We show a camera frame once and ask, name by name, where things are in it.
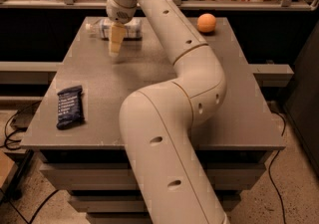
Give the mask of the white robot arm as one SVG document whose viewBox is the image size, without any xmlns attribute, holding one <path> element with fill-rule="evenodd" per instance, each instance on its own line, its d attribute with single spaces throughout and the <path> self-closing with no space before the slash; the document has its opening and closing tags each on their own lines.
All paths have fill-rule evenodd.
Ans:
<svg viewBox="0 0 319 224">
<path fill-rule="evenodd" d="M 120 109 L 125 150 L 154 224 L 230 224 L 190 142 L 220 108 L 226 78 L 205 39 L 172 0 L 108 0 L 111 32 L 143 10 L 176 73 L 131 93 Z"/>
</svg>

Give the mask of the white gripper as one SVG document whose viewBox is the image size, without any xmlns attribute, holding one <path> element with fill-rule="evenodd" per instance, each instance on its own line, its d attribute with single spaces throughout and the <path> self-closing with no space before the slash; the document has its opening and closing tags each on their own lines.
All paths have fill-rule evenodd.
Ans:
<svg viewBox="0 0 319 224">
<path fill-rule="evenodd" d="M 126 35 L 124 24 L 129 23 L 137 10 L 137 0 L 107 0 L 106 11 L 113 21 L 109 29 L 109 55 L 116 57 Z"/>
</svg>

